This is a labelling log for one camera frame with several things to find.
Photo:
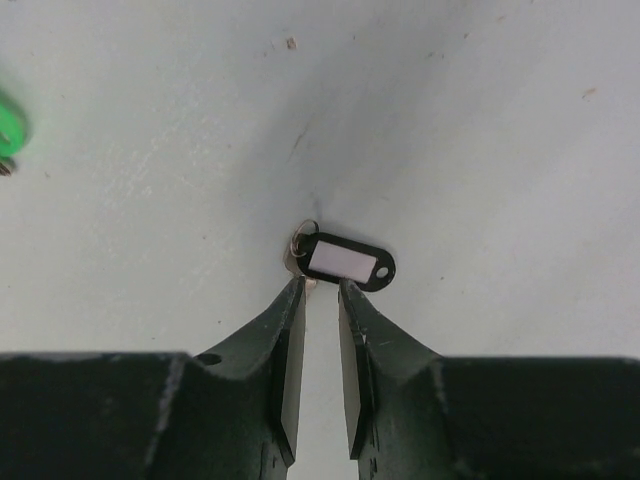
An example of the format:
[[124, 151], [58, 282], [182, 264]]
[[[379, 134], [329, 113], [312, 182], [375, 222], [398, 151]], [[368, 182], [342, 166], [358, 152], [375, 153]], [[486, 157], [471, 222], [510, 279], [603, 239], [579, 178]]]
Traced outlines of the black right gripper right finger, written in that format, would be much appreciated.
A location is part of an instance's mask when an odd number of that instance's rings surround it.
[[443, 356], [339, 286], [348, 451], [363, 479], [635, 479], [639, 363]]

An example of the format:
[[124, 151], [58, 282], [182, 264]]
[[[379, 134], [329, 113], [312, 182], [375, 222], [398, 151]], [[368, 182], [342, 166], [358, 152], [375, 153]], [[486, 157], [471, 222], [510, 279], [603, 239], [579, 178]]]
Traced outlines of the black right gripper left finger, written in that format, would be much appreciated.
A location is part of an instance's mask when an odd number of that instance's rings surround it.
[[5, 479], [283, 479], [296, 456], [305, 282], [205, 352], [1, 358]]

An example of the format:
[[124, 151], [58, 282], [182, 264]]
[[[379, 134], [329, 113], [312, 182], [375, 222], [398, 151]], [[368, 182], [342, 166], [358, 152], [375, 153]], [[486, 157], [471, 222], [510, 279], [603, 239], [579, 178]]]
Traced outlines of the key with black tag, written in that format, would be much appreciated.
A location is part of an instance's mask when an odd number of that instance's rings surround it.
[[384, 248], [323, 231], [313, 219], [301, 222], [284, 252], [284, 265], [310, 282], [355, 282], [364, 292], [386, 288], [395, 278], [393, 255]]

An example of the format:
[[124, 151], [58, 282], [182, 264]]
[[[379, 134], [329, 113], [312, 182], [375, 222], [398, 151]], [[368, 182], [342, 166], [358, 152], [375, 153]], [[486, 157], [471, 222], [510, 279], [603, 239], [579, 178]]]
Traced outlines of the large keyring with many rings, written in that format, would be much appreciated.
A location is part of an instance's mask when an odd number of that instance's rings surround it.
[[27, 144], [29, 119], [24, 109], [1, 89], [1, 176], [10, 177], [16, 169], [14, 156]]

